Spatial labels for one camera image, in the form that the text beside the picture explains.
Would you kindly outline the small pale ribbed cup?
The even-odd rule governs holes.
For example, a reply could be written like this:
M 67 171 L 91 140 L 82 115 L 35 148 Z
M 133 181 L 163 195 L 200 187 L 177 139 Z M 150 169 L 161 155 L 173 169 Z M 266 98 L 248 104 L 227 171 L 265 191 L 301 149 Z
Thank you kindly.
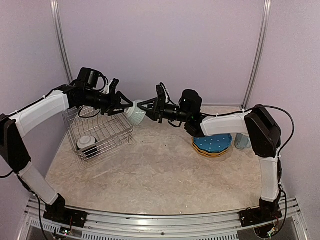
M 140 102 L 143 102 L 143 100 L 135 100 L 132 107 L 124 110 L 124 115 L 132 126 L 138 126 L 146 116 L 146 112 L 138 107 Z

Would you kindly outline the dark teal white bowl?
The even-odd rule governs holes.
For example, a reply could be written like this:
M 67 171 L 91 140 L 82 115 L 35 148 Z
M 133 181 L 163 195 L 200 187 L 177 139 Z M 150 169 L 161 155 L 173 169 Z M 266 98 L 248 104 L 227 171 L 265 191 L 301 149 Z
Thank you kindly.
M 76 144 L 78 151 L 82 151 L 85 156 L 92 156 L 97 153 L 97 139 L 94 136 L 85 135 Z

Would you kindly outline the yellow dotted plate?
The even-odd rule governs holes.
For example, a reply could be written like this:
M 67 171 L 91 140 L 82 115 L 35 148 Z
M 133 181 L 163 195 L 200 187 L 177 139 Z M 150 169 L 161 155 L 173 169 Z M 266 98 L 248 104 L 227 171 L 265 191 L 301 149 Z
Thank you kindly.
M 200 151 L 196 151 L 196 153 L 200 156 L 203 156 L 203 157 L 206 157 L 206 158 L 219 158 L 223 155 L 225 155 L 228 151 L 223 151 L 223 152 L 220 152 L 220 153 L 205 153 L 205 152 L 200 152 Z
M 191 141 L 192 147 L 199 152 L 203 153 L 221 153 L 224 151 L 228 151 L 231 144 L 218 144 L 212 141 L 206 142 L 195 142 L 194 139 Z

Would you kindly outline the blue dotted plate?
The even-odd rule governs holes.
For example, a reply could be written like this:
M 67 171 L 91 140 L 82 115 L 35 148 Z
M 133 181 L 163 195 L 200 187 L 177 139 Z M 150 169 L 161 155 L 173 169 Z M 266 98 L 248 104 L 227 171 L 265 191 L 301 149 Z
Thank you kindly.
M 193 137 L 192 143 L 201 151 L 208 153 L 220 153 L 231 146 L 233 137 L 231 134 L 216 134 L 205 137 Z

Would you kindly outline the light blue mug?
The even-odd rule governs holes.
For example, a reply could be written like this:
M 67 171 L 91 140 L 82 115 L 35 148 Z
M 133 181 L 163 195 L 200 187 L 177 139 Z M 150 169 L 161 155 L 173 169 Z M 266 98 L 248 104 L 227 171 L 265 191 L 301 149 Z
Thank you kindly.
M 239 150 L 251 148 L 251 141 L 249 136 L 243 133 L 237 133 L 234 140 L 234 146 Z

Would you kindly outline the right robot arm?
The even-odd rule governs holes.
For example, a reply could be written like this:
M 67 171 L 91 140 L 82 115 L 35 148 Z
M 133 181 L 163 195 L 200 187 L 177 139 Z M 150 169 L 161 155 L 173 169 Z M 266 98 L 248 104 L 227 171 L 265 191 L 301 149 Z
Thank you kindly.
M 193 96 L 181 97 L 179 104 L 169 104 L 163 97 L 142 101 L 137 106 L 146 112 L 153 121 L 162 123 L 178 121 L 184 124 L 186 132 L 192 136 L 193 144 L 206 153 L 222 152 L 229 142 L 229 134 L 248 137 L 250 146 L 259 158 L 262 191 L 256 218 L 266 222 L 279 207 L 281 196 L 280 152 L 282 131 L 267 105 L 256 105 L 222 115 L 210 115 L 201 112 L 202 98 Z

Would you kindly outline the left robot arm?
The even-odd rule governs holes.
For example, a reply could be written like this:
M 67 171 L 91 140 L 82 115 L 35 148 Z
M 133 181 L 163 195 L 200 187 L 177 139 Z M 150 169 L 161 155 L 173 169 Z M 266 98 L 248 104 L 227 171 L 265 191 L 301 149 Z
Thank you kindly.
M 102 115 L 121 114 L 133 102 L 115 89 L 103 93 L 71 85 L 62 85 L 31 105 L 10 115 L 0 116 L 0 155 L 30 191 L 46 203 L 47 211 L 63 223 L 70 218 L 64 198 L 36 169 L 24 143 L 33 129 L 50 118 L 74 107 L 92 107 Z

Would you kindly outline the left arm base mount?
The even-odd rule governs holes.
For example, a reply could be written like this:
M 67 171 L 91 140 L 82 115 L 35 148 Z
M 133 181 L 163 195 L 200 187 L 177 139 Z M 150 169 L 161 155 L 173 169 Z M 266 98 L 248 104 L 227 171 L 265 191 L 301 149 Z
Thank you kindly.
M 66 207 L 66 200 L 58 193 L 53 204 L 45 204 L 44 219 L 71 227 L 84 228 L 88 213 Z

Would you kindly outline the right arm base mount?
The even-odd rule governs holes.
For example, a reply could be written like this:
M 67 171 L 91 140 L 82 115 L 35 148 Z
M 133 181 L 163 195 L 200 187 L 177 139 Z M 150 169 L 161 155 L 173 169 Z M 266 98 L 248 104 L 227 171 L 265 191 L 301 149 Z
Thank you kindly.
M 249 227 L 280 219 L 283 215 L 279 206 L 280 198 L 273 202 L 259 199 L 259 207 L 247 208 L 239 212 L 242 227 Z

